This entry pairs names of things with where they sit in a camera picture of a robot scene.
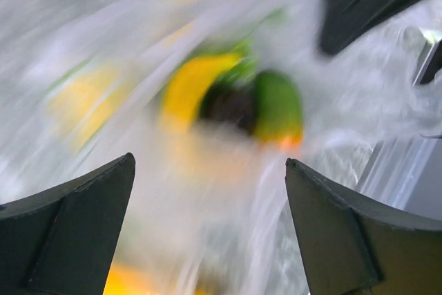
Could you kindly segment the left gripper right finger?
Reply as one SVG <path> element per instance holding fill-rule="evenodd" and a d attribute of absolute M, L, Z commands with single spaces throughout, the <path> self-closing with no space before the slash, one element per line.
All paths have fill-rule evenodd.
<path fill-rule="evenodd" d="M 440 294 L 441 221 L 395 209 L 287 159 L 310 294 Z"/>

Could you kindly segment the yellow fake banana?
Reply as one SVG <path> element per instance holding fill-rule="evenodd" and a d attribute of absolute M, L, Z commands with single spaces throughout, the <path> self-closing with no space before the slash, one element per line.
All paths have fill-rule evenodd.
<path fill-rule="evenodd" d="M 221 74 L 242 60 L 239 53 L 198 55 L 184 62 L 174 73 L 162 94 L 160 124 L 183 133 L 198 118 L 205 94 Z"/>

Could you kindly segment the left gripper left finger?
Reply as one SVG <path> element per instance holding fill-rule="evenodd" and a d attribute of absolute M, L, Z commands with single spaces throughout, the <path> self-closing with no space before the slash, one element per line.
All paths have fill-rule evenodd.
<path fill-rule="evenodd" d="M 2 294 L 102 294 L 135 178 L 127 153 L 1 205 Z"/>

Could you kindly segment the clear plastic bag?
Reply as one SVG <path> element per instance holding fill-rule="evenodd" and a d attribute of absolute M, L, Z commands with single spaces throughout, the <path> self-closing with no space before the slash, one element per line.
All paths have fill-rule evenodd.
<path fill-rule="evenodd" d="M 296 159 L 338 182 L 346 148 L 441 132 L 441 78 L 414 83 L 421 0 L 335 56 L 318 46 L 325 0 L 119 0 L 73 19 L 1 78 L 1 205 L 132 153 L 112 262 L 178 294 L 310 294 L 285 183 Z M 190 129 L 160 124 L 165 86 L 198 55 L 239 53 Z M 288 75 L 300 146 L 255 138 L 255 78 Z"/>

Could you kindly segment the green orange fake mango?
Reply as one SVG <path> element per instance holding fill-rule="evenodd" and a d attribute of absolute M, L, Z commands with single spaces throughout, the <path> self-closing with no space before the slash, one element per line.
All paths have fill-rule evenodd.
<path fill-rule="evenodd" d="M 255 78 L 257 120 L 255 138 L 291 149 L 303 139 L 300 92 L 291 78 L 277 70 L 264 70 Z"/>

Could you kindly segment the yellow fake lemon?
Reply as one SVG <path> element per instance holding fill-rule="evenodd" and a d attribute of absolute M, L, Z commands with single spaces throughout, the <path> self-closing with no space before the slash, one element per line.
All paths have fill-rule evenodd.
<path fill-rule="evenodd" d="M 160 287 L 145 271 L 112 262 L 103 295 L 178 294 L 170 287 Z"/>

